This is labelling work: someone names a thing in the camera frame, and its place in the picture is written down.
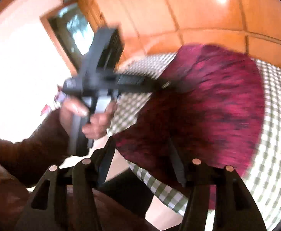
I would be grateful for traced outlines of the dark brown sleeve forearm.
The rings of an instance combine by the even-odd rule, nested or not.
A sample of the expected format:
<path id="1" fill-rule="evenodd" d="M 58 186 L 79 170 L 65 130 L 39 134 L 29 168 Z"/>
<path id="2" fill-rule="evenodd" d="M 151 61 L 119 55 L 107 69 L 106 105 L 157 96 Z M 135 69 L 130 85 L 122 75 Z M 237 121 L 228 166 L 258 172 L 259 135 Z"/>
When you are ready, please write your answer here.
<path id="1" fill-rule="evenodd" d="M 0 139 L 0 165 L 23 185 L 32 187 L 50 165 L 61 165 L 69 156 L 68 144 L 57 109 L 28 139 L 16 143 Z"/>

